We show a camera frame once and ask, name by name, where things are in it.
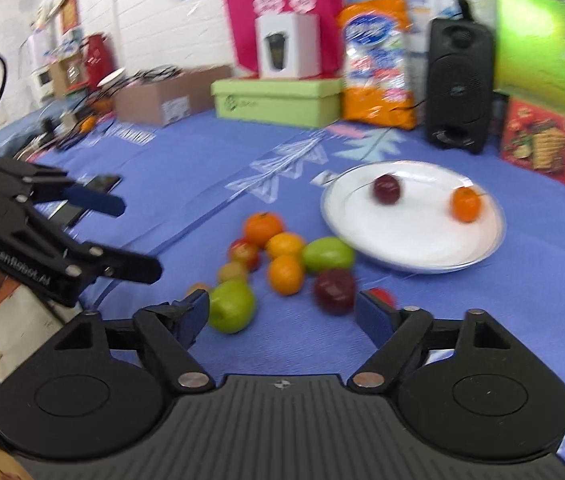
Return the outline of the brown longan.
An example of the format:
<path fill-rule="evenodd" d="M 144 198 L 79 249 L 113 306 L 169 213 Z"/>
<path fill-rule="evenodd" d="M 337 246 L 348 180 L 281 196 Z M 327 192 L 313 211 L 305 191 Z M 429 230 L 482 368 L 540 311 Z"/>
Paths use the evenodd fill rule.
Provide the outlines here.
<path fill-rule="evenodd" d="M 186 296 L 189 296 L 194 292 L 197 292 L 197 290 L 203 290 L 204 292 L 207 292 L 209 294 L 209 292 L 212 292 L 213 287 L 205 283 L 194 283 L 190 287 L 188 287 Z"/>
<path fill-rule="evenodd" d="M 249 270 L 240 261 L 228 261 L 217 272 L 217 283 L 222 284 L 228 281 L 249 281 Z"/>

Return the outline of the green apple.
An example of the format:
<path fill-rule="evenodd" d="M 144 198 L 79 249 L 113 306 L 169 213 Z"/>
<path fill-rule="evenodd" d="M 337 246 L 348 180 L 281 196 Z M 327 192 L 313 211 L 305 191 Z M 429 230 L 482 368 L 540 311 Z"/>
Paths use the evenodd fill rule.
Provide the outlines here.
<path fill-rule="evenodd" d="M 250 285 L 229 280 L 211 292 L 209 325 L 224 334 L 239 333 L 252 322 L 256 311 L 258 303 Z"/>

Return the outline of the red yellow small apple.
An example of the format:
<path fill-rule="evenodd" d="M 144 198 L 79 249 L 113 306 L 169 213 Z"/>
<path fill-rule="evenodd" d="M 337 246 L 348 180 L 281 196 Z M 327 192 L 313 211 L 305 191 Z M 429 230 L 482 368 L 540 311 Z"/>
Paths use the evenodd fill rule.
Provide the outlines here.
<path fill-rule="evenodd" d="M 245 238 L 234 240 L 230 244 L 227 257 L 229 261 L 241 263 L 249 273 L 258 270 L 261 264 L 260 248 Z"/>

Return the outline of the small red fruit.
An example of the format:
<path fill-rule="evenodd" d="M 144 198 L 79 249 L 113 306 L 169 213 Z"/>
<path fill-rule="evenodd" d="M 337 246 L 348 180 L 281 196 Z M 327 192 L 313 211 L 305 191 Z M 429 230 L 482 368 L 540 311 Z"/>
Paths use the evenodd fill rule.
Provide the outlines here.
<path fill-rule="evenodd" d="M 395 300 L 394 296 L 391 294 L 391 292 L 389 292 L 389 290 L 381 287 L 374 287 L 368 289 L 368 292 L 369 295 L 373 296 L 374 298 L 391 308 L 395 308 L 397 306 L 397 300 Z"/>

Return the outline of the small orange kumquat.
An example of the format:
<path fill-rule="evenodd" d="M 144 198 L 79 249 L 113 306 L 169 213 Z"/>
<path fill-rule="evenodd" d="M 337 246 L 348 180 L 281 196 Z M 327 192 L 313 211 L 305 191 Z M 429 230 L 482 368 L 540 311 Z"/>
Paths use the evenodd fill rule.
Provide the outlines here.
<path fill-rule="evenodd" d="M 299 234 L 281 232 L 267 241 L 265 251 L 270 260 L 275 260 L 281 256 L 300 257 L 304 247 L 305 240 Z"/>

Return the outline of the dark red plum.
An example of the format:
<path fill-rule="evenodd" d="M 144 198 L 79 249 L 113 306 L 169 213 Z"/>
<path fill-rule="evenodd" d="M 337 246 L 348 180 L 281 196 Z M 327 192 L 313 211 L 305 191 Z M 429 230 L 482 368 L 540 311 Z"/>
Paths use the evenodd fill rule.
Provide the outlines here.
<path fill-rule="evenodd" d="M 316 276 L 313 296 L 316 304 L 331 315 L 345 315 L 354 308 L 357 284 L 354 274 L 345 269 L 329 269 Z"/>
<path fill-rule="evenodd" d="M 383 174 L 373 182 L 373 195 L 378 203 L 394 205 L 402 194 L 401 182 L 393 174 Z"/>

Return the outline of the orange tangerine with stem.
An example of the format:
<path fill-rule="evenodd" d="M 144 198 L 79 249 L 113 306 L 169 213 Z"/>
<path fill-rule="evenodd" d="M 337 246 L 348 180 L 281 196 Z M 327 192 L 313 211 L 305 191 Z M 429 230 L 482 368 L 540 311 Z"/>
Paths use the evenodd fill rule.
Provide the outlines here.
<path fill-rule="evenodd" d="M 482 210 L 482 195 L 472 186 L 455 188 L 451 195 L 451 214 L 460 222 L 476 221 Z"/>

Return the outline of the green oval fruit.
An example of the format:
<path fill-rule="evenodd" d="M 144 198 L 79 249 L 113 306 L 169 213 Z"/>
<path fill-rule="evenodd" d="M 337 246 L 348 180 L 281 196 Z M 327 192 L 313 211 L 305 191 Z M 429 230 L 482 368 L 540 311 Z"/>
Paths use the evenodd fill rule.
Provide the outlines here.
<path fill-rule="evenodd" d="M 334 236 L 313 240 L 303 248 L 301 257 L 305 269 L 311 274 L 333 269 L 349 270 L 356 259 L 354 249 Z"/>

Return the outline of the black smartphone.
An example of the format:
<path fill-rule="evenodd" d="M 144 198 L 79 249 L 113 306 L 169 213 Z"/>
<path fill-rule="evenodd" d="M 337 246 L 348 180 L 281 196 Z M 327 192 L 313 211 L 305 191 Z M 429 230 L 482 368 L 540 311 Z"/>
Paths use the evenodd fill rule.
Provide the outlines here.
<path fill-rule="evenodd" d="M 72 185 L 66 191 L 64 201 L 49 211 L 48 218 L 63 229 L 72 229 L 89 212 L 114 218 L 122 216 L 126 209 L 124 200 L 110 195 L 122 180 L 117 174 L 98 174 L 88 181 Z"/>

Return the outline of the brown cardboard box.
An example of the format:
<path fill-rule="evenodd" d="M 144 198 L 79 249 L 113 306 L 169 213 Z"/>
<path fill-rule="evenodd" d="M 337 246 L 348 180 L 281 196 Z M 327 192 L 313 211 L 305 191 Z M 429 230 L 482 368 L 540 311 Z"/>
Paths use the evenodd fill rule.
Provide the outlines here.
<path fill-rule="evenodd" d="M 212 84 L 232 77 L 229 65 L 185 68 L 158 81 L 134 82 L 115 93 L 119 122 L 165 127 L 184 118 L 212 110 Z"/>

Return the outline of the red thermos jug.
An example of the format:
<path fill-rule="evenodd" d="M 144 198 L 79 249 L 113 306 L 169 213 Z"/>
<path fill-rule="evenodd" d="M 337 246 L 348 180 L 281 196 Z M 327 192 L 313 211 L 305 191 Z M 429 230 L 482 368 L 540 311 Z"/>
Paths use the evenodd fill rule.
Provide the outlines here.
<path fill-rule="evenodd" d="M 114 71 L 112 54 L 106 36 L 101 32 L 87 36 L 82 42 L 82 47 L 88 88 L 94 92 L 99 88 L 100 81 Z"/>

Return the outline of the white round plate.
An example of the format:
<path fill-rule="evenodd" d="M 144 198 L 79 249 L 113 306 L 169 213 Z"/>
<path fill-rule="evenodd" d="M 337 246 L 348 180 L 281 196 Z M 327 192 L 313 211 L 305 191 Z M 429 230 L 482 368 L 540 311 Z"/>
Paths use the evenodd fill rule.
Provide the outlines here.
<path fill-rule="evenodd" d="M 383 174 L 400 180 L 394 205 L 375 200 L 373 182 Z M 482 195 L 479 218 L 457 221 L 451 214 L 455 188 L 472 186 Z M 337 237 L 360 254 L 404 272 L 460 271 L 493 255 L 506 235 L 501 206 L 473 180 L 430 162 L 373 162 L 342 172 L 325 187 L 323 219 Z"/>

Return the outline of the light green shoe box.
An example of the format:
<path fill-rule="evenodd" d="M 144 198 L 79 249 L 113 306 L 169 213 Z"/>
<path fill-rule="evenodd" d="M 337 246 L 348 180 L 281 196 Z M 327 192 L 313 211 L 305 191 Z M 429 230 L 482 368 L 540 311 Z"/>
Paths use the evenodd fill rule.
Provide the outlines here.
<path fill-rule="evenodd" d="M 340 78 L 227 78 L 211 87 L 218 117 L 303 128 L 337 122 L 341 90 Z"/>

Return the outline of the black speaker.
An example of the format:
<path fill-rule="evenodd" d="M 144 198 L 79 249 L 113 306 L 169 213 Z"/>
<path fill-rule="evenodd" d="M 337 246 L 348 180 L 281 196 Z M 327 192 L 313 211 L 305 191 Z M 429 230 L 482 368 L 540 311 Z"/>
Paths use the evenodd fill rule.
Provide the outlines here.
<path fill-rule="evenodd" d="M 479 154 L 492 117 L 495 38 L 467 0 L 457 3 L 460 18 L 430 23 L 425 133 L 438 148 Z"/>

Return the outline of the green gift box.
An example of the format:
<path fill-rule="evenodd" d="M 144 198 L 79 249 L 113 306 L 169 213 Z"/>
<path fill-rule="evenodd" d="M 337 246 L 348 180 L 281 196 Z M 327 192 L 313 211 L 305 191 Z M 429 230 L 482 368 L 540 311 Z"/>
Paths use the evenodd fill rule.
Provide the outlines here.
<path fill-rule="evenodd" d="M 495 80 L 565 113 L 565 3 L 497 0 Z"/>

